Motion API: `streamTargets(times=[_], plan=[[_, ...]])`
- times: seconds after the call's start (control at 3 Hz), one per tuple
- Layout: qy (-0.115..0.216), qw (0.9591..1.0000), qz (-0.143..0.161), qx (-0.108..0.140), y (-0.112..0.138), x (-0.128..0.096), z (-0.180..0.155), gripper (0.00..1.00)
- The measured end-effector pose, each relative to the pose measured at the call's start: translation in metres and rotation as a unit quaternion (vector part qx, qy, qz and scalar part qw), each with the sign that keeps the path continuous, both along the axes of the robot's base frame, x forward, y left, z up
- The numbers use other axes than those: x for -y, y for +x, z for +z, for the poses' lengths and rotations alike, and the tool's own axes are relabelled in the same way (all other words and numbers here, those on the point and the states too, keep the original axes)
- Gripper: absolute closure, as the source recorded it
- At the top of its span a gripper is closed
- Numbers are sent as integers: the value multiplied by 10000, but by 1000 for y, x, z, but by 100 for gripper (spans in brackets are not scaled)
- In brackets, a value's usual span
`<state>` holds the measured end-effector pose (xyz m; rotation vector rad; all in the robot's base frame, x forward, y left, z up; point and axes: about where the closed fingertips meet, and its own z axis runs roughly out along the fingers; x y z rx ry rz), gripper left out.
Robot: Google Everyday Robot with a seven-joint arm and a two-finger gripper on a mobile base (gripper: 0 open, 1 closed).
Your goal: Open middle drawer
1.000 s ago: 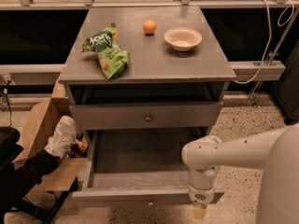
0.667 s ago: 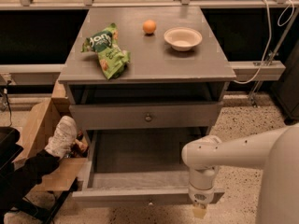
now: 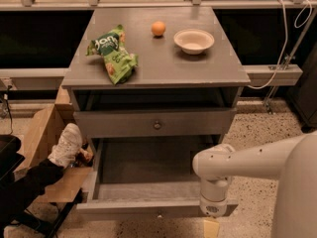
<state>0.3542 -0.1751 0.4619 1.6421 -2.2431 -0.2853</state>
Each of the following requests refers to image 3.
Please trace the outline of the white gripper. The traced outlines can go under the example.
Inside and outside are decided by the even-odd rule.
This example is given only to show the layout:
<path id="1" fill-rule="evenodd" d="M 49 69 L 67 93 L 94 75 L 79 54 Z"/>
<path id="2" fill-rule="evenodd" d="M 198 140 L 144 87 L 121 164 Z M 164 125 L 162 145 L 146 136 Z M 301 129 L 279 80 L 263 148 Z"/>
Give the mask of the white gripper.
<path id="1" fill-rule="evenodd" d="M 230 183 L 224 179 L 206 180 L 200 183 L 200 209 L 206 216 L 221 217 L 227 211 L 227 193 Z M 220 224 L 215 218 L 203 220 L 204 238 L 218 238 Z"/>

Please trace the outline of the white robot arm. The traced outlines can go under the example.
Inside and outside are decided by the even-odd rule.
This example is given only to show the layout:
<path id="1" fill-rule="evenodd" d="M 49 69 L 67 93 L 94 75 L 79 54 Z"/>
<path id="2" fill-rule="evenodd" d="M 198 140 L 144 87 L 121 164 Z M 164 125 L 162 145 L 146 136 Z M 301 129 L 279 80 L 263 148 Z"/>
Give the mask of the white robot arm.
<path id="1" fill-rule="evenodd" d="M 195 155 L 200 209 L 220 217 L 232 177 L 276 179 L 271 238 L 317 238 L 317 132 L 236 151 L 220 144 Z"/>

